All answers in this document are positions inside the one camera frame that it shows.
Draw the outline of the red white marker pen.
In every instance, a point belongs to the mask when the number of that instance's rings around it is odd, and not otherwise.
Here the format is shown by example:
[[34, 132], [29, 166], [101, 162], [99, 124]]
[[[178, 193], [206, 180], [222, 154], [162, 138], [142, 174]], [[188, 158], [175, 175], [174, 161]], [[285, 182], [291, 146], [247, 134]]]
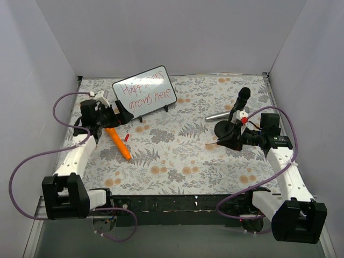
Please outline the red white marker pen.
[[218, 145], [218, 141], [214, 141], [214, 142], [208, 142], [205, 144], [206, 148], [217, 148]]

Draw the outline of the black framed whiteboard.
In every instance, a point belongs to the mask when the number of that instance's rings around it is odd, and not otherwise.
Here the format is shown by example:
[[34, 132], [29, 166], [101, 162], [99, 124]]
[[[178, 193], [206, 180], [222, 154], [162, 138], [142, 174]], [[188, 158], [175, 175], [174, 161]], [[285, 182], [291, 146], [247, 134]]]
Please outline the black framed whiteboard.
[[165, 66], [158, 66], [115, 82], [112, 88], [116, 99], [134, 119], [177, 102]]

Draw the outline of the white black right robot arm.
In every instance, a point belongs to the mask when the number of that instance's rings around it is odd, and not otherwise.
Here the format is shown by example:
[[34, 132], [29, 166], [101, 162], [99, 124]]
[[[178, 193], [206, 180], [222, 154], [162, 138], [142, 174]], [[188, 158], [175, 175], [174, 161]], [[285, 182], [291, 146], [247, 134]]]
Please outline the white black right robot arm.
[[241, 151], [244, 145], [258, 146], [274, 171], [281, 199], [262, 185], [240, 192], [248, 213], [258, 211], [271, 222], [277, 241], [316, 244], [327, 217], [324, 203], [317, 202], [308, 191], [295, 163], [296, 143], [281, 135], [280, 116], [262, 113], [258, 130], [250, 130], [248, 114], [236, 111], [231, 121], [220, 121], [214, 133], [219, 146]]

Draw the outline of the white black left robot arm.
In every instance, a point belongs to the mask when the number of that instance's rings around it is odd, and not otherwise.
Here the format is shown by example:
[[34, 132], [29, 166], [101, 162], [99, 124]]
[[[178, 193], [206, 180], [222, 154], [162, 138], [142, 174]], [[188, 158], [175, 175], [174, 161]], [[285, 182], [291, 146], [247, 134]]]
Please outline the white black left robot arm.
[[116, 105], [118, 114], [106, 101], [89, 99], [80, 103], [81, 116], [74, 124], [73, 149], [68, 151], [57, 171], [42, 180], [48, 219], [86, 218], [94, 209], [103, 215], [114, 210], [110, 190], [87, 190], [82, 178], [102, 130], [127, 124], [134, 117], [120, 101], [116, 101]]

